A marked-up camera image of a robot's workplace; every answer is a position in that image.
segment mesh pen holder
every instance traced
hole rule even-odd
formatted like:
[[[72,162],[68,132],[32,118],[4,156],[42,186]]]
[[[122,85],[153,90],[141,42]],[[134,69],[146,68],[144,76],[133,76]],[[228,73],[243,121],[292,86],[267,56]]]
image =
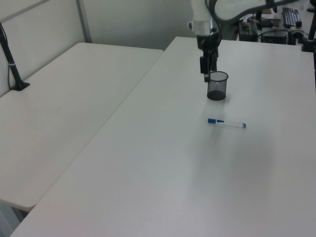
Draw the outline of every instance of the mesh pen holder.
[[[207,97],[211,100],[223,100],[226,97],[228,74],[215,71],[210,73],[210,82],[207,86]]]

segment blue marker cap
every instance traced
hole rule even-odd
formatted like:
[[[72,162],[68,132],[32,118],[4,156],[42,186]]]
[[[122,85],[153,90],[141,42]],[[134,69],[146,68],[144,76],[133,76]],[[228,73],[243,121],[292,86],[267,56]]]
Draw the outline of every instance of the blue marker cap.
[[[207,122],[208,122],[208,123],[216,123],[216,119],[209,118],[209,119],[207,120]]]

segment electronic equipment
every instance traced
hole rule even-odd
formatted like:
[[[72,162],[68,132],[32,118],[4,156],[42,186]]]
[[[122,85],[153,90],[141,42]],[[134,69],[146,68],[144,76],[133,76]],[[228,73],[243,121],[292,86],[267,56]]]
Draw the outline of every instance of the electronic equipment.
[[[301,22],[300,15],[298,14],[297,9],[292,9],[288,7],[282,8],[283,22],[285,28],[291,28],[292,26],[296,26],[297,22]]]
[[[18,69],[16,68],[15,62],[13,60],[9,45],[8,45],[8,39],[6,37],[6,33],[4,31],[4,28],[0,22],[0,45],[3,49],[4,55],[8,61],[8,68],[11,69],[13,77],[15,79],[15,86],[12,88],[12,90],[21,91],[28,87],[30,84],[27,82],[23,82],[20,74],[18,72]]]
[[[273,30],[273,28],[263,28],[261,33],[261,43],[287,44],[288,32]]]
[[[239,22],[239,41],[257,42],[258,33],[255,22]]]

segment cable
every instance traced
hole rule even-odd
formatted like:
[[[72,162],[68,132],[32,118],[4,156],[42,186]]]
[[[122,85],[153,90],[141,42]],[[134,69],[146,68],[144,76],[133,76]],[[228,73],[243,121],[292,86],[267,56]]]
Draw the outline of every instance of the cable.
[[[232,35],[232,39],[231,39],[231,40],[233,40],[233,39],[235,38],[235,36],[237,35],[237,33],[238,33],[238,28],[233,32],[233,35]]]
[[[6,33],[5,33],[5,30],[0,22],[0,28],[4,34],[4,37],[5,37],[5,41],[8,43],[8,38],[6,36]],[[11,90],[11,86],[10,86],[10,66],[8,65],[8,87],[9,87],[9,90]]]
[[[8,65],[8,86],[9,86],[9,90],[11,90],[11,86],[10,86],[10,66]]]
[[[265,34],[272,33],[272,32],[277,32],[277,31],[286,31],[287,33],[290,33],[288,30],[273,30],[273,31],[266,31],[266,32],[263,32],[263,33],[261,33],[260,35],[258,35],[258,37],[263,36],[263,35],[265,35]]]
[[[1,24],[1,22],[0,22],[0,27],[1,27],[1,29],[2,29],[2,32],[4,33],[5,40],[8,42],[8,38],[7,38],[7,36],[6,36],[5,30],[4,30],[4,28],[3,28],[2,24]]]

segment black cable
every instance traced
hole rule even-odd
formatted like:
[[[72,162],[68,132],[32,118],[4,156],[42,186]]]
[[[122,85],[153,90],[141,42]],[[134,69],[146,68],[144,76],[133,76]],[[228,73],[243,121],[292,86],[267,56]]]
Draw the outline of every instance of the black cable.
[[[10,66],[8,65],[8,86],[9,86],[9,90],[11,90],[11,86],[10,86]]]
[[[4,33],[5,40],[8,42],[8,38],[7,38],[7,36],[6,36],[5,30],[4,30],[4,28],[3,28],[2,24],[1,24],[1,22],[0,22],[0,27],[1,27],[1,29],[2,29],[2,32]]]
[[[260,35],[258,35],[258,37],[263,36],[263,35],[265,35],[265,34],[272,33],[272,32],[277,32],[277,31],[286,31],[287,33],[290,33],[288,30],[272,30],[272,31],[263,32],[263,33],[261,33]]]
[[[1,27],[1,30],[4,34],[4,37],[5,37],[5,41],[8,42],[8,38],[6,36],[6,33],[5,33],[5,30],[0,22],[0,27]],[[9,87],[9,90],[11,90],[11,86],[10,86],[10,66],[8,65],[8,87]]]

